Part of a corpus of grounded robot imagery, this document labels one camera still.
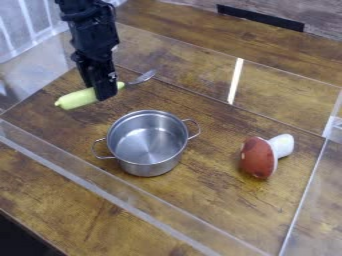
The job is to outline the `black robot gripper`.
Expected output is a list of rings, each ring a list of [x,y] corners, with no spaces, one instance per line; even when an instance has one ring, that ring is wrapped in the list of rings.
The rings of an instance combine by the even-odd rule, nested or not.
[[[118,45],[114,6],[104,0],[54,0],[54,3],[68,24],[72,60],[85,87],[93,87],[96,99],[104,101],[117,94],[112,63],[112,49]]]

